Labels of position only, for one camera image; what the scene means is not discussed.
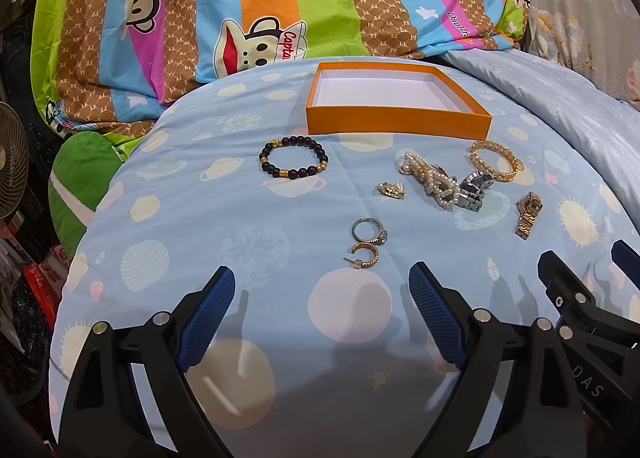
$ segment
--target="beaded bracelet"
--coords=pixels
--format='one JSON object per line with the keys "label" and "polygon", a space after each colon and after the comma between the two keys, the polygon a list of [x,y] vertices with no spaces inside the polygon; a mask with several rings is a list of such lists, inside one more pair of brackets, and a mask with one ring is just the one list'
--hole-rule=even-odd
{"label": "beaded bracelet", "polygon": [[[511,165],[511,172],[505,173],[489,166],[487,162],[482,160],[476,153],[478,149],[488,149],[489,151],[500,154]],[[490,140],[478,140],[476,143],[474,143],[471,146],[471,155],[469,156],[469,158],[471,159],[473,165],[475,165],[480,171],[489,173],[498,182],[513,181],[514,178],[516,178],[518,171],[524,171],[524,164],[518,158],[516,158],[511,149],[507,149],[497,142],[492,142]]]}
{"label": "beaded bracelet", "polygon": [[[270,164],[268,157],[271,154],[271,150],[274,148],[280,148],[282,146],[304,146],[305,148],[312,149],[318,156],[320,161],[319,165],[310,165],[309,167],[301,167],[300,169],[280,169]],[[295,180],[296,178],[304,178],[305,176],[313,176],[326,169],[326,165],[329,162],[329,157],[322,149],[322,145],[312,140],[310,136],[285,136],[284,138],[276,138],[271,142],[267,142],[264,145],[264,149],[260,154],[260,164],[262,164],[262,170],[274,178],[289,178]]]}

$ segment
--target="silver ring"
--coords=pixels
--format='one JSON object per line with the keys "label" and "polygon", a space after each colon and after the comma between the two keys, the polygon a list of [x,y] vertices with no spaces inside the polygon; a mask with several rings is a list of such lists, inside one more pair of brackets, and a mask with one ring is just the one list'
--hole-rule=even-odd
{"label": "silver ring", "polygon": [[[356,234],[356,227],[361,223],[373,223],[378,228],[378,235],[372,240],[363,240],[361,237],[359,237],[359,235]],[[351,235],[357,242],[370,243],[372,245],[384,245],[386,243],[387,233],[380,220],[377,220],[375,218],[361,218],[351,227]]]}

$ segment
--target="gold earring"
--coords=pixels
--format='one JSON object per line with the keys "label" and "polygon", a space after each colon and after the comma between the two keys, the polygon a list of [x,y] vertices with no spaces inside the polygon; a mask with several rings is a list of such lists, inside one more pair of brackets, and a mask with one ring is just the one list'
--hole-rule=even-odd
{"label": "gold earring", "polygon": [[360,248],[366,248],[367,250],[373,253],[373,259],[371,261],[362,261],[362,260],[349,260],[348,258],[343,258],[345,261],[351,263],[355,268],[371,268],[378,262],[378,248],[370,243],[356,243],[351,247],[351,253],[354,254],[356,250]]}

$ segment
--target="gold chain bracelet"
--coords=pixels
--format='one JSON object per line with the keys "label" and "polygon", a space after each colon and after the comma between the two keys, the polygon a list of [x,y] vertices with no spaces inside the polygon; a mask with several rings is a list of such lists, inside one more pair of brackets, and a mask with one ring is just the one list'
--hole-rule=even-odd
{"label": "gold chain bracelet", "polygon": [[[479,149],[488,149],[489,151],[498,153],[511,165],[512,171],[510,173],[505,173],[489,166],[487,162],[485,162],[478,156],[477,151]],[[513,181],[514,178],[516,178],[518,171],[524,171],[524,164],[516,158],[511,149],[507,149],[497,142],[492,142],[490,140],[478,140],[477,142],[475,142],[471,146],[471,155],[469,156],[469,158],[480,171],[489,173],[498,182]]]}

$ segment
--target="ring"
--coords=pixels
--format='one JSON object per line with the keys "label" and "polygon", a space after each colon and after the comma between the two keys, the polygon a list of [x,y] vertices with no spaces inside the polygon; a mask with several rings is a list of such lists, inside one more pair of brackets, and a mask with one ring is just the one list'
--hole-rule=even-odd
{"label": "ring", "polygon": [[360,248],[366,248],[367,250],[370,250],[373,254],[373,259],[371,261],[362,261],[362,260],[353,261],[353,260],[350,260],[349,258],[343,258],[343,259],[351,263],[356,268],[371,268],[378,262],[378,248],[373,244],[370,244],[367,242],[360,242],[360,243],[356,243],[355,245],[353,245],[353,247],[351,247],[351,253],[354,254],[355,251],[359,250]]}
{"label": "ring", "polygon": [[[356,227],[361,223],[365,223],[365,222],[373,223],[378,228],[378,235],[372,240],[363,240],[361,237],[359,237],[359,235],[356,234]],[[386,243],[387,232],[385,231],[385,228],[382,226],[382,223],[380,222],[380,220],[377,220],[375,218],[361,218],[351,226],[351,235],[353,236],[353,239],[356,240],[357,242],[368,243],[373,245],[384,245]]]}

